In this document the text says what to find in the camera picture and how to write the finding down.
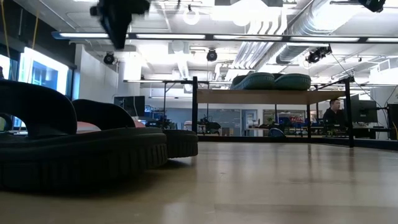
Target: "table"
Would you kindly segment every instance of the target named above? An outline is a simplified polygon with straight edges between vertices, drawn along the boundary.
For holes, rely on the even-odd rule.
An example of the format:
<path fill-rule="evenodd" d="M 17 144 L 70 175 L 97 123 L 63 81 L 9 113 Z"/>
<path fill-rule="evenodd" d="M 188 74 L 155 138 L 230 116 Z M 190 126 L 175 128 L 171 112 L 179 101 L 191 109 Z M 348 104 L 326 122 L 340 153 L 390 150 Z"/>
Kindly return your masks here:
<path fill-rule="evenodd" d="M 243 132 L 243 136 L 247 136 L 250 134 L 250 131 L 269 131 L 268 128 L 246 128 Z"/>

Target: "ceiling light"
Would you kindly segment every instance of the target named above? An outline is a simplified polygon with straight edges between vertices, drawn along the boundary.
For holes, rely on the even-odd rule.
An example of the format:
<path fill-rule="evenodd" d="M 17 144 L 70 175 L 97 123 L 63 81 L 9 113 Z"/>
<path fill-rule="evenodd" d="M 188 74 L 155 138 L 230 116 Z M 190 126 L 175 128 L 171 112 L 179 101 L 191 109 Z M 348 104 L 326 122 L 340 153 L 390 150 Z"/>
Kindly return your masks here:
<path fill-rule="evenodd" d="M 164 99 L 163 96 L 150 96 L 149 99 Z M 166 99 L 175 99 L 175 97 L 166 96 Z"/>
<path fill-rule="evenodd" d="M 253 40 L 253 41 L 281 41 L 282 37 L 264 35 L 214 35 L 216 40 Z"/>
<path fill-rule="evenodd" d="M 359 37 L 291 37 L 291 41 L 304 42 L 357 42 Z"/>
<path fill-rule="evenodd" d="M 230 85 L 230 84 L 232 84 L 232 82 L 210 81 L 209 84 L 226 84 L 226 85 Z"/>
<path fill-rule="evenodd" d="M 170 100 L 175 100 L 175 99 L 179 99 L 179 100 L 191 100 L 192 97 L 180 97 L 180 96 L 150 96 L 150 99 L 170 99 Z"/>
<path fill-rule="evenodd" d="M 286 43 L 289 47 L 329 47 L 329 44 L 319 44 L 319 43 Z"/>
<path fill-rule="evenodd" d="M 76 33 L 59 33 L 53 32 L 53 35 L 59 35 L 60 37 L 70 39 L 108 39 L 109 35 L 104 33 L 87 33 L 87 32 L 76 32 Z"/>
<path fill-rule="evenodd" d="M 100 33 L 60 33 L 60 36 L 66 38 L 109 38 L 107 34 Z"/>
<path fill-rule="evenodd" d="M 205 39 L 202 34 L 137 34 L 138 39 Z"/>
<path fill-rule="evenodd" d="M 397 37 L 371 37 L 366 40 L 367 42 L 387 42 L 398 43 Z"/>
<path fill-rule="evenodd" d="M 188 18 L 189 12 L 194 13 L 193 18 Z M 184 19 L 184 22 L 188 25 L 195 25 L 199 22 L 199 19 L 200 19 L 199 12 L 196 9 L 191 9 L 191 10 L 186 9 L 182 16 L 183 16 L 182 18 Z"/>
<path fill-rule="evenodd" d="M 162 80 L 125 80 L 125 82 L 132 83 L 162 83 Z"/>

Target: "wooden floor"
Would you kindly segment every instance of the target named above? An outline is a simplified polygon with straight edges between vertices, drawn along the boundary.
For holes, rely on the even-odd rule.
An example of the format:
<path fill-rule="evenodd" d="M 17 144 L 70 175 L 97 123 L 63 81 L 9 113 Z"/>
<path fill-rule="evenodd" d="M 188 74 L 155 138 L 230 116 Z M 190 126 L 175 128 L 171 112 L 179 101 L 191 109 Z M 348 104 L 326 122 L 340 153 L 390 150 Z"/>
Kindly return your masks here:
<path fill-rule="evenodd" d="M 4 224 L 398 223 L 398 154 L 200 143 L 134 183 L 82 195 L 0 192 Z"/>

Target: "white wall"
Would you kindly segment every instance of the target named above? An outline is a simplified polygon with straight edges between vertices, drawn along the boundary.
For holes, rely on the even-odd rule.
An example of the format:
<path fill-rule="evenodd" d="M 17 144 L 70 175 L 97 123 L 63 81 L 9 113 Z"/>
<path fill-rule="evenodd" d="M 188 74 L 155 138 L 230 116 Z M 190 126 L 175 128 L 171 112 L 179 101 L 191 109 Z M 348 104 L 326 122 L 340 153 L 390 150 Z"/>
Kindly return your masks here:
<path fill-rule="evenodd" d="M 114 96 L 139 95 L 138 83 L 123 83 L 123 72 L 116 73 L 81 44 L 76 45 L 75 64 L 78 68 L 73 83 L 73 99 L 113 103 Z"/>

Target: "man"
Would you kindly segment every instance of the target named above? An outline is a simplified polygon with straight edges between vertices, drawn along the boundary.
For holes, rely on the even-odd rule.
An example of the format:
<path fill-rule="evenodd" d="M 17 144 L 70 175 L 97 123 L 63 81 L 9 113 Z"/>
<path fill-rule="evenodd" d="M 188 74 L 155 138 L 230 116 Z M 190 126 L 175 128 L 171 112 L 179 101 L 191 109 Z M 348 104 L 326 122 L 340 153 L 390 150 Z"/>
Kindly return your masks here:
<path fill-rule="evenodd" d="M 0 66 L 0 80 L 4 79 L 4 75 L 2 74 L 2 66 Z"/>
<path fill-rule="evenodd" d="M 339 124 L 340 126 L 344 126 L 345 117 L 344 112 L 340 109 L 340 100 L 332 99 L 329 104 L 330 108 L 323 115 L 323 122 L 325 124 Z"/>

